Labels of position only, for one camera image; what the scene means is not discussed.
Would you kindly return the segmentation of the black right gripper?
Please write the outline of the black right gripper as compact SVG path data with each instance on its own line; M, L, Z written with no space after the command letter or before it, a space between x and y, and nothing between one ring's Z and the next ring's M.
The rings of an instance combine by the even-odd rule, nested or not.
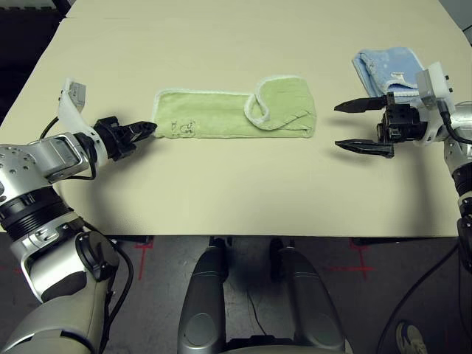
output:
M335 141L335 145L350 152L391 159L395 155L393 143L420 141L425 136L428 123L420 120L419 111L410 104L396 103L393 92L381 97L349 100L338 104L334 110L354 114L377 111L384 107L382 120L377 124L379 142L347 139Z

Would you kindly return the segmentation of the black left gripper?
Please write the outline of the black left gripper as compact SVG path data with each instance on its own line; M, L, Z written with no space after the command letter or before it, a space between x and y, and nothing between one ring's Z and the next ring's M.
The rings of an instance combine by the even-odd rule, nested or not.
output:
M156 128L157 124L146 121L120 125L116 117L99 119L94 125L94 130L105 145L108 158L115 162L133 154L135 143L148 138Z

